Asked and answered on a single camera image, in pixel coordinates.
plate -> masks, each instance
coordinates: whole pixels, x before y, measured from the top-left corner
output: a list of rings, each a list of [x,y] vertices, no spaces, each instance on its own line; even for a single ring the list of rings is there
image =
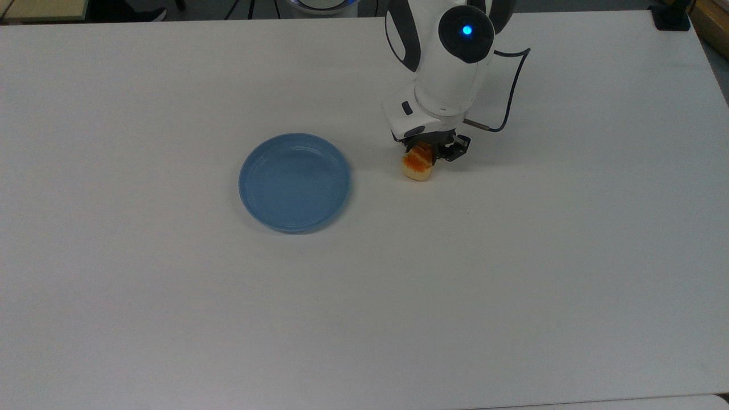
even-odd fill
[[[238,178],[248,212],[262,224],[290,233],[331,222],[346,202],[349,185],[342,153],[310,134],[284,134],[262,143]]]

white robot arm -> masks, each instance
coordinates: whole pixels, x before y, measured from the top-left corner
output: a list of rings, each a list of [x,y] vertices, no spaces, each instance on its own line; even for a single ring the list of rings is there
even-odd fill
[[[416,78],[382,106],[395,141],[418,142],[437,158],[455,160],[470,139],[456,135],[486,78],[495,36],[515,0],[390,0],[387,39]]]

food item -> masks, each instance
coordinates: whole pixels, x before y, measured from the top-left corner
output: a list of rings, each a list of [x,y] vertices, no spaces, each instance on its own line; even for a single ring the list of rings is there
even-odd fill
[[[425,181],[433,168],[433,149],[420,141],[402,157],[402,173],[415,181]]]

table surface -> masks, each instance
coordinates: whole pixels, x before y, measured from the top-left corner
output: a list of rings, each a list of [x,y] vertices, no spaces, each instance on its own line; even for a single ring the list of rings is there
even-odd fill
[[[549,406],[501,407],[509,410],[728,410],[729,404],[716,395],[697,395],[638,400],[598,401]]]
[[[515,15],[500,134],[427,183],[380,109],[383,20],[0,28],[4,409],[474,409],[729,391],[729,112],[648,12]],[[469,116],[502,116],[494,59]],[[348,158],[324,230],[246,156]]]
[[[83,20],[87,5],[88,0],[15,0],[3,21],[30,23]]]

black cable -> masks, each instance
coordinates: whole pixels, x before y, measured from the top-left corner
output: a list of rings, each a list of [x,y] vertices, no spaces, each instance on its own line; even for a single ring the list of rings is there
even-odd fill
[[[230,8],[230,10],[228,10],[228,14],[225,15],[225,18],[223,20],[227,20],[230,17],[230,15],[233,13],[233,10],[235,9],[235,6],[237,6],[237,5],[238,5],[238,0],[235,0],[235,2],[233,3],[233,6]]]
[[[519,53],[503,53],[498,50],[494,50],[494,54],[500,56],[500,57],[521,57],[521,61],[519,61],[519,67],[516,69],[516,74],[514,74],[514,82],[511,83],[511,91],[509,92],[509,102],[506,104],[506,113],[504,114],[504,122],[501,124],[498,128],[491,128],[487,125],[483,125],[480,123],[476,123],[475,121],[468,120],[468,123],[464,120],[464,123],[474,126],[476,128],[480,128],[482,130],[491,131],[491,132],[499,132],[506,126],[506,122],[509,120],[509,111],[511,111],[511,101],[514,98],[514,90],[516,89],[516,82],[519,80],[519,73],[521,72],[521,67],[524,65],[524,60],[526,60],[526,56],[529,55],[529,52],[531,51],[531,48],[527,48],[524,51],[520,51]]]
[[[251,5],[248,6],[248,20],[253,19],[253,8],[256,7],[256,0],[251,0]]]

